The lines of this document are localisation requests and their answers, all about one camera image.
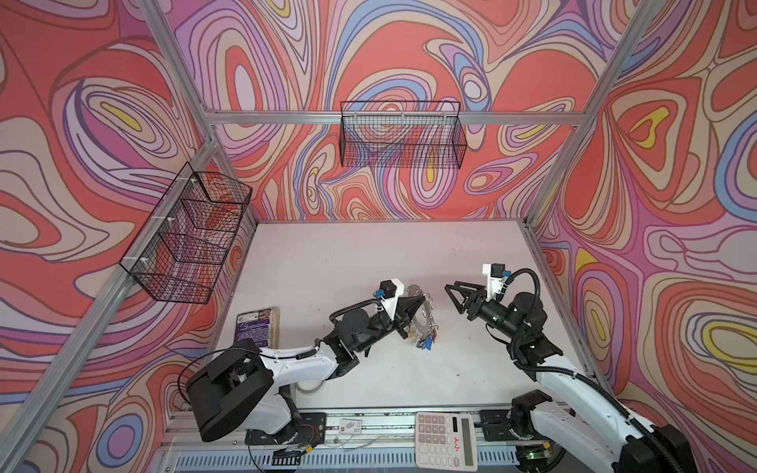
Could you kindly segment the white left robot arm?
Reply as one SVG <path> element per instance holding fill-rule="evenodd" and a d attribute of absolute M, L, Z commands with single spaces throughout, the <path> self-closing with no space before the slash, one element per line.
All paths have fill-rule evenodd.
<path fill-rule="evenodd" d="M 368 299 L 329 315 L 331 333 L 311 347 L 273 350 L 248 339 L 220 351 L 185 383 L 200 439 L 211 443 L 239 429 L 291 439 L 301 416 L 290 387 L 345 376 L 388 335 L 407 337 L 425 303 L 423 294 Z"/>

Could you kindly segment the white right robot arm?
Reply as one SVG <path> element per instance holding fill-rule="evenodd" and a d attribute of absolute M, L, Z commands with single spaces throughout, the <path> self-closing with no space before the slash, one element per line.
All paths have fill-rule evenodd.
<path fill-rule="evenodd" d="M 582 374 L 544 334 L 539 276 L 500 263 L 482 269 L 483 285 L 456 281 L 445 291 L 470 321 L 482 320 L 513 365 L 539 386 L 511 402 L 504 425 L 518 439 L 555 441 L 593 472 L 695 472 L 691 445 Z"/>

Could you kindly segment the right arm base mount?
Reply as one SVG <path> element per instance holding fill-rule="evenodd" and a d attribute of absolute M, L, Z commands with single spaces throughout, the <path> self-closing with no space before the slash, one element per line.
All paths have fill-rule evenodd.
<path fill-rule="evenodd" d="M 552 472 L 567 451 L 540 435 L 530 417 L 536 407 L 552 401 L 545 392 L 532 390 L 515 397 L 509 409 L 481 410 L 475 427 L 482 430 L 485 441 L 525 441 L 525 445 L 516 446 L 516 468 L 520 472 Z"/>

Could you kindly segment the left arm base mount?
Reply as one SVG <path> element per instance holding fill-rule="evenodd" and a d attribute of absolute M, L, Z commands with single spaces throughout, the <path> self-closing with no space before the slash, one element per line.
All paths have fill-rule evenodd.
<path fill-rule="evenodd" d="M 244 443 L 249 447 L 285 447 L 304 451 L 322 445 L 325 440 L 327 414 L 321 411 L 302 413 L 295 404 L 286 404 L 286 420 L 278 430 L 246 428 Z"/>

